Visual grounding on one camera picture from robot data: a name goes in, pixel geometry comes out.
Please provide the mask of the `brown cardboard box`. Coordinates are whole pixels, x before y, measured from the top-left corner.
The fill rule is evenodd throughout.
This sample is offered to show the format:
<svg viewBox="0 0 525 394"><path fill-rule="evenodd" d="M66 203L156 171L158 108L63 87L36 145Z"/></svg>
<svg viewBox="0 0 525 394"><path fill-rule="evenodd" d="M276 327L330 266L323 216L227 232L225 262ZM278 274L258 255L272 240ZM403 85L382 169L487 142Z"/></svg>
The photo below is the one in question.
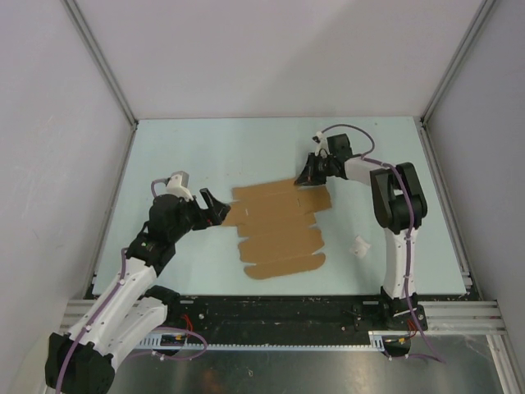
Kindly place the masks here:
<svg viewBox="0 0 525 394"><path fill-rule="evenodd" d="M332 208L325 186L300 187L285 179L231 190L231 210L223 222L235 227L244 273L265 280L319 269L325 242L316 214Z"/></svg>

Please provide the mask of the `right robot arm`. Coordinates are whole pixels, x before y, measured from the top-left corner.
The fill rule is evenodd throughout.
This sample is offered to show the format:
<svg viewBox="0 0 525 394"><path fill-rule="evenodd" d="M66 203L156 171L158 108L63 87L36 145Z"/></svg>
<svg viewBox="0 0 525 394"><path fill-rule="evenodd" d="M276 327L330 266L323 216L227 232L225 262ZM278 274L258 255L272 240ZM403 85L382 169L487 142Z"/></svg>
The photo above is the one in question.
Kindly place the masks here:
<svg viewBox="0 0 525 394"><path fill-rule="evenodd" d="M422 330L413 269L415 242L427 201L412 163L392 165L353 152L346 134L325 137L318 132L316 150L307 157L297 186L320 186L330 176L358 181L371 188L375 218L385 231L386 275L381 287L380 323L388 329Z"/></svg>

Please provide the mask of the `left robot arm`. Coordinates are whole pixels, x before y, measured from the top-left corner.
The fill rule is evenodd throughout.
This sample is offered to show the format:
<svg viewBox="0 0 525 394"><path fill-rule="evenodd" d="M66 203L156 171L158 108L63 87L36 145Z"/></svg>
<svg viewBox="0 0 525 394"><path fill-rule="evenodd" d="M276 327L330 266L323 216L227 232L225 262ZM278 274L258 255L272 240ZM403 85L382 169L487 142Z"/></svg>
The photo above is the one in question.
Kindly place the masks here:
<svg viewBox="0 0 525 394"><path fill-rule="evenodd" d="M208 189L206 206L183 186L154 198L148 220L121 251L121 267L109 287L64 334L52 333L44 367L46 385L57 393L106 393L132 350L155 328L181 318L178 293L155 281L190 231L221 225L231 210Z"/></svg>

